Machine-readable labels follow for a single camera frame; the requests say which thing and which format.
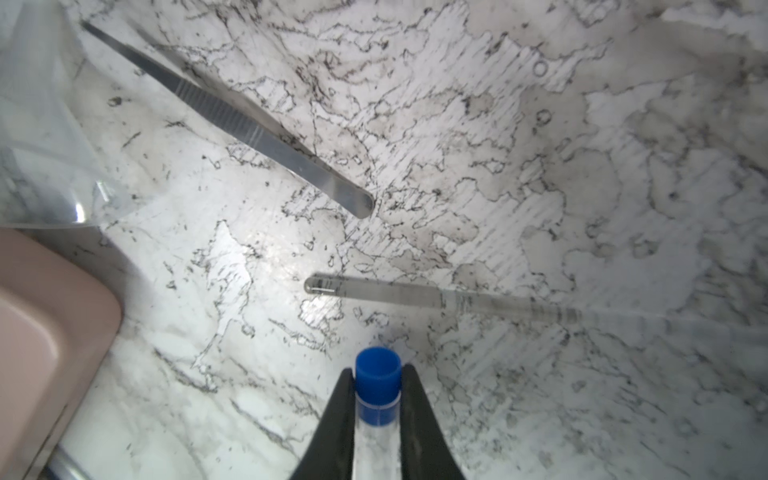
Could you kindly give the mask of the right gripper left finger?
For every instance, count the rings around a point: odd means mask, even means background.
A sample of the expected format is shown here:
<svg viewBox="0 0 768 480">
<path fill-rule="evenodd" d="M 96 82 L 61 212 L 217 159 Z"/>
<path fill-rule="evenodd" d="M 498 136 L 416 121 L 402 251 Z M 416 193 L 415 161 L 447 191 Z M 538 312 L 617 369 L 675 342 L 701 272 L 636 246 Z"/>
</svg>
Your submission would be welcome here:
<svg viewBox="0 0 768 480">
<path fill-rule="evenodd" d="M 291 480 L 353 478 L 356 392 L 353 370 L 343 369 L 317 429 Z"/>
</svg>

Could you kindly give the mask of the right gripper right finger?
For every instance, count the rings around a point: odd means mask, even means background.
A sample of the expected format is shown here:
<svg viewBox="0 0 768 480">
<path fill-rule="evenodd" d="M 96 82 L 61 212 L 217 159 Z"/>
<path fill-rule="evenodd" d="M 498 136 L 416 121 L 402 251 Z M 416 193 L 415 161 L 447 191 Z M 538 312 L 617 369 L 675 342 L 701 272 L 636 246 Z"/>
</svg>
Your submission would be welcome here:
<svg viewBox="0 0 768 480">
<path fill-rule="evenodd" d="M 401 374 L 400 457 L 403 480 L 465 480 L 411 364 Z"/>
</svg>

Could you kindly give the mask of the blue-capped test tube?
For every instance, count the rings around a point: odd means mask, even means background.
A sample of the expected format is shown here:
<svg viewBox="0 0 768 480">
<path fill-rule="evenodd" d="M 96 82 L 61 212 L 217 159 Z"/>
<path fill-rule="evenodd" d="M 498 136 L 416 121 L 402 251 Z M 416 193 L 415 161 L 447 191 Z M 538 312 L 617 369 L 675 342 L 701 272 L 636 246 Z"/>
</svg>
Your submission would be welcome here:
<svg viewBox="0 0 768 480">
<path fill-rule="evenodd" d="M 399 479 L 401 359 L 384 347 L 367 348 L 356 357 L 354 380 L 353 477 Z"/>
</svg>

